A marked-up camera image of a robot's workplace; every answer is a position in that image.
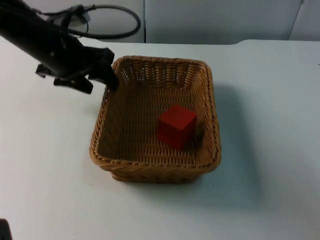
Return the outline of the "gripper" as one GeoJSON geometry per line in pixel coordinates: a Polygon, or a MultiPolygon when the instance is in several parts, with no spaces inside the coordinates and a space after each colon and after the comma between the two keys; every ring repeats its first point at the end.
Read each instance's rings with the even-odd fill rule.
{"type": "Polygon", "coordinates": [[[77,39],[69,39],[65,41],[65,50],[71,57],[71,70],[65,76],[66,81],[88,75],[90,80],[101,82],[112,91],[118,89],[119,80],[112,68],[115,54],[108,47],[84,46],[77,39]]]}

